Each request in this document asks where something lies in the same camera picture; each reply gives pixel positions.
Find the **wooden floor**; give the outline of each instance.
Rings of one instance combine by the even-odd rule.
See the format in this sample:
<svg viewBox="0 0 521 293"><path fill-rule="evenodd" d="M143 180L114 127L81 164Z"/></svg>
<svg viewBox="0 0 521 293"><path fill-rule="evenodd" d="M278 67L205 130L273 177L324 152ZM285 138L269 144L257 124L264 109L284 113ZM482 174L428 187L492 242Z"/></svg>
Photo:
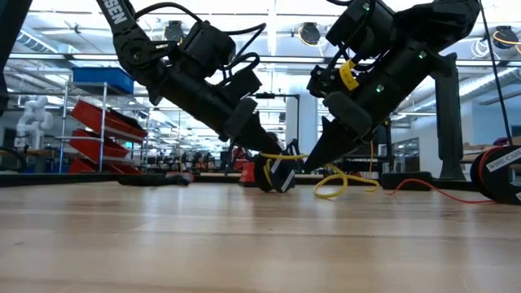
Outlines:
<svg viewBox="0 0 521 293"><path fill-rule="evenodd" d="M0 292L519 293L521 208L357 187L6 188Z"/></svg>

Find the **red cable spool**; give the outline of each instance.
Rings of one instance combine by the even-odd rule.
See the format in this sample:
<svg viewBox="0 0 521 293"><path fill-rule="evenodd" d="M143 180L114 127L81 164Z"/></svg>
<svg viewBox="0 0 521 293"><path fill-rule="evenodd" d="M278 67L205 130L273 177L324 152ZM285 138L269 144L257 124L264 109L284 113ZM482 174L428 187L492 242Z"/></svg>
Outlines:
<svg viewBox="0 0 521 293"><path fill-rule="evenodd" d="M474 161L471 180L482 195L498 203L521 205L521 185L511 180L514 164L521 164L521 146L494 147Z"/></svg>

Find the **yellow tag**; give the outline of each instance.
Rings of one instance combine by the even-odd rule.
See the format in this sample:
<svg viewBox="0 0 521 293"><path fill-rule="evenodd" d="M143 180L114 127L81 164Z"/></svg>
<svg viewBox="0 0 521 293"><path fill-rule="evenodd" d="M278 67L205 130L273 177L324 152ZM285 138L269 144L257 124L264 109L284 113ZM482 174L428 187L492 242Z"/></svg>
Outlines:
<svg viewBox="0 0 521 293"><path fill-rule="evenodd" d="M356 66L356 64L349 60L342 64L340 66L340 77L342 78L342 81L344 82L345 86L348 87L349 90L354 90L360 84L358 81L352 76L351 69L353 69Z"/></svg>

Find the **blue box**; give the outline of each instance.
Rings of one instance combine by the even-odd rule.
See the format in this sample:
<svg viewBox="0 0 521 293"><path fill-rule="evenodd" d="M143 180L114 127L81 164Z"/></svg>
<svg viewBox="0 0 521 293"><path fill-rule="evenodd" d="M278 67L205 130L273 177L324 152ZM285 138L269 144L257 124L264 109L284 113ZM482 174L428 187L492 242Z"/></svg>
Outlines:
<svg viewBox="0 0 521 293"><path fill-rule="evenodd" d="M72 69L72 83L91 94L103 94L107 83L109 94L133 94L134 79L121 68L81 67Z"/></svg>

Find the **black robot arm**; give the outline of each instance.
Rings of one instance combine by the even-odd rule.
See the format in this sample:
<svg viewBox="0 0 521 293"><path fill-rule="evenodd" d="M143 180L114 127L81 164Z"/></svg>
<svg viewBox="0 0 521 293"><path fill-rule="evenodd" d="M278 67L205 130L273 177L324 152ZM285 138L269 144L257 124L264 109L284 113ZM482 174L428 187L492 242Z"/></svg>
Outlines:
<svg viewBox="0 0 521 293"><path fill-rule="evenodd" d="M311 72L308 90L324 98L334 119L322 118L323 134L304 168L312 171L369 143L427 76L450 71L439 53L468 36L478 14L478 0L435 0L398 13L381 0L349 2L326 35L339 53ZM335 68L347 49L355 55ZM371 57L371 65L358 64Z"/></svg>
<svg viewBox="0 0 521 293"><path fill-rule="evenodd" d="M146 86L151 103L157 105L162 97L166 98L213 129L223 142L231 138L249 149L281 151L261 127L259 115L254 113L256 102L244 98L256 92L261 82L252 70L259 63L259 56L254 53L235 56L235 43L230 35L243 32L222 32L176 3L159 3L135 12L129 1L97 2L114 34L121 67ZM176 7L196 18L197 22L180 44L151 41L139 27L136 20L139 16L161 7ZM230 70L247 58L253 61L222 83L211 85L204 80L217 70Z"/></svg>

